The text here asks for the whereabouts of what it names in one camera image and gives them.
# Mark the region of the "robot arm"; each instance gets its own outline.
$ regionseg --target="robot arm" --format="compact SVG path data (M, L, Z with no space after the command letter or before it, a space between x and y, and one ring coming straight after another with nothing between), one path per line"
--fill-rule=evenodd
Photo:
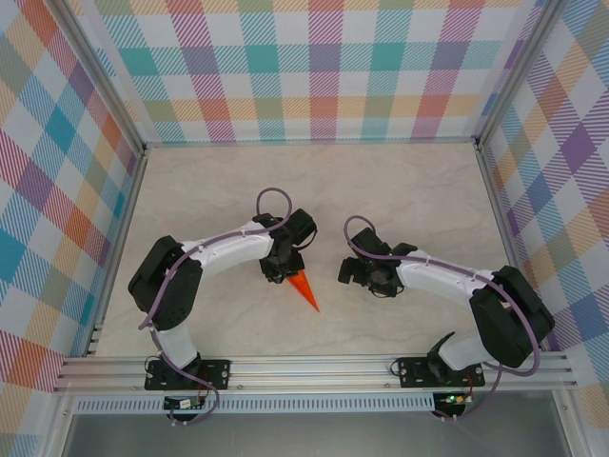
M503 288L514 299L537 341L554 327L552 315L516 268L506 266L496 272L474 270L431 257L412 245L402 243L391 248L371 228L365 228L350 241L358 248L354 249L357 258L343 261L340 282L348 284L353 279L375 294L390 297L395 297L403 288L419 288L472 310L476 330L446 335L427 354L429 369L440 382L450 371L461 371L490 360L520 367L533 350L520 319L489 287L489 282ZM365 256L361 251L383 260Z
M178 243L171 236L165 236L154 244L128 285L138 308L145 313L150 312L171 266L191 252L167 283L151 321L157 344L176 367L185 368L193 362L196 365L199 358L186 318L192 311L202 277L213 276L243 262L260 260L266 279L279 284L305 268L298 246L315 232L315 223L305 211L298 209L282 227L262 232L272 228L278 220L281 219L270 214L258 215L230 232L242 235L225 239L222 235L214 237L218 241Z

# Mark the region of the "plaid wall panel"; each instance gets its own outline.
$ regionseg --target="plaid wall panel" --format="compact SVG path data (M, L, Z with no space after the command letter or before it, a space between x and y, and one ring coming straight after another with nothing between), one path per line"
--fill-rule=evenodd
M609 2L572 0L487 152L522 267L609 445ZM607 455L609 447L598 455Z
M482 110L480 119L478 120L478 123L476 124L476 128L474 129L474 136L478 136L481 133L482 127L484 127L484 124L486 123L486 119L488 119L488 114L490 113L491 109L495 106L497 97L499 97L499 94L503 91L503 88L505 87L505 83L507 82L507 80L510 76L512 68L514 68L514 65L516 64L518 58L521 56L521 52L522 52L522 48L524 47L524 43L526 43L526 40L528 40L529 36L531 35L531 32L533 31L533 28L537 24L537 21L540 18L541 11L543 10L543 7L545 6L546 3L547 3L547 0L536 0L535 6L529 13L529 16L527 17L526 22L524 23L524 26L522 27L521 33L518 36L518 40L516 40L516 44L514 45L514 48L512 48L512 51L510 52L509 57L505 61L505 65L503 65L503 68L501 69L500 76L497 79L497 81L495 82L495 86L493 87L493 90L492 90L490 96L488 97L486 104L484 105L484 109Z
M541 0L71 4L141 131L184 143L472 136Z
M0 456L40 443L135 157L43 1L0 0Z

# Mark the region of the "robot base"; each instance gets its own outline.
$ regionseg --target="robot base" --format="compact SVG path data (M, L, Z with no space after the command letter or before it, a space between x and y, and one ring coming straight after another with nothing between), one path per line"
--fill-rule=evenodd
M462 371L450 371L444 383L438 381L429 369L427 357L401 357L396 360L397 372L400 377L400 386L406 387L482 387L484 374L482 366L472 365Z
M201 360L197 357L185 371L209 382L218 390L228 389L229 360ZM145 390L197 390L199 384L175 372L164 360L147 364Z

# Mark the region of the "gray floor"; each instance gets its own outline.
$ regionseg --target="gray floor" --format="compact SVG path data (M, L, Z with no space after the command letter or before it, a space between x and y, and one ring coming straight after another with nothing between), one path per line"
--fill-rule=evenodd
M164 416L78 416L65 457L561 457L552 395L498 393L462 425L430 413L216 414L193 428Z
M381 237L474 268L506 263L470 144L298 145L153 149L110 299L98 356L154 352L127 284L153 243L212 236L254 215L257 193L285 189L320 232L304 251L319 314L289 284L269 284L257 262L204 279L188 325L204 355L427 352L446 333L474 326L471 312L431 293L379 300L337 282L351 254L344 220L369 217ZM269 195L263 210L283 214ZM354 224L359 230L361 224Z

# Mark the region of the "marble tabletop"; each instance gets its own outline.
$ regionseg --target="marble tabletop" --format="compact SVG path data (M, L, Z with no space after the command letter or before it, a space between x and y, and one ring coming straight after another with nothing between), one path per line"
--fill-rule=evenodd
M343 223L361 214L379 236L474 268L506 258L472 145L353 144L153 149L111 294L97 356L150 355L144 314L127 284L153 243L235 229L255 214L258 192L286 190L319 228L303 251L321 313L290 284L269 284L252 261L204 279L188 326L203 355L427 352L446 333L473 328L471 313L407 289L378 299L337 277L351 255ZM285 202L267 195L263 211ZM363 227L354 223L353 233Z

